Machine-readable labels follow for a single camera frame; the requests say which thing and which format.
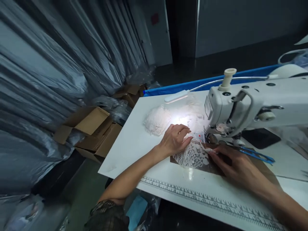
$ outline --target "blue tool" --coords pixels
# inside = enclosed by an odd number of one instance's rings
[[[275,160],[274,160],[272,157],[263,155],[263,154],[261,154],[261,153],[259,153],[259,152],[256,152],[256,151],[254,151],[254,150],[251,150],[251,149],[248,149],[248,148],[245,148],[245,147],[238,147],[238,148],[239,148],[239,151],[240,151],[240,152],[242,152],[242,153],[244,153],[244,154],[246,154],[246,155],[249,155],[249,156],[251,156],[251,157],[254,157],[254,158],[256,158],[256,159],[262,160],[262,161],[265,162],[265,163],[269,163],[269,164],[271,164],[271,165],[272,165],[273,163],[275,163]]]

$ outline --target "blue cloth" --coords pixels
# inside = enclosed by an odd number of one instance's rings
[[[147,201],[143,199],[141,196],[137,196],[133,201],[132,205],[130,206],[129,210],[126,213],[126,216],[129,217],[129,225],[128,230],[133,231],[137,226],[138,223],[147,208]]]
[[[234,75],[234,77],[267,76],[269,73],[271,73],[273,70],[275,70],[278,67],[280,67],[280,65],[277,64],[277,65],[272,65],[272,66],[242,71],[242,72],[236,73]],[[195,88],[197,86],[200,86],[204,83],[207,83],[207,82],[210,82],[210,81],[213,81],[213,80],[222,79],[223,77],[224,77],[223,75],[220,75],[220,76],[212,77],[212,78],[208,78],[208,79],[196,80],[196,81],[192,81],[192,82],[180,83],[180,84],[175,84],[175,85],[171,85],[171,86],[145,90],[145,91],[143,91],[144,97],[174,94],[174,93],[177,93],[177,92],[182,91],[182,90],[189,90],[189,89]],[[255,82],[255,81],[256,80],[232,80],[232,84]],[[211,87],[218,86],[219,84],[220,83],[207,85],[207,86],[204,86],[202,88],[197,89],[196,91],[209,90]]]

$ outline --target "plaid sleeve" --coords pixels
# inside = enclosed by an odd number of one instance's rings
[[[113,201],[101,201],[91,210],[84,231],[127,231],[129,218],[123,206]]]

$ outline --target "human hand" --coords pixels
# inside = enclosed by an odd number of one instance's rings
[[[165,159],[168,156],[172,156],[184,150],[193,139],[193,137],[188,137],[184,140],[184,137],[190,132],[191,130],[189,130],[189,127],[183,124],[171,124],[165,132],[163,139],[157,145],[163,158]]]
[[[232,166],[229,166],[217,154],[213,152],[209,153],[227,178],[239,183],[261,197],[265,197],[269,191],[276,188],[250,161],[247,155],[227,145],[220,145],[214,151],[217,153],[220,152],[232,160]]]

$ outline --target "blue bin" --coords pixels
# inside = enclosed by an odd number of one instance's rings
[[[280,65],[276,64],[276,65],[272,65],[272,66],[242,71],[242,72],[236,73],[234,75],[234,77],[267,76],[269,73],[271,73],[273,70],[275,70],[278,67],[280,67]],[[210,82],[210,81],[213,81],[213,80],[222,79],[223,77],[224,77],[223,75],[220,75],[220,76],[216,76],[216,77],[212,77],[212,78],[208,78],[208,79],[196,80],[196,81],[192,81],[192,82],[180,83],[180,84],[175,84],[175,85],[171,85],[171,86],[145,90],[145,91],[143,91],[144,97],[174,94],[174,93],[177,93],[177,92],[182,91],[182,90],[189,90],[189,89],[195,88],[197,86],[200,86],[204,83],[207,83],[207,82]],[[256,80],[232,80],[232,84],[255,82],[255,81]],[[211,87],[218,86],[219,84],[220,83],[214,83],[214,84],[211,84],[211,85],[207,85],[207,86],[204,86],[204,87],[197,89],[196,91],[209,90]]]

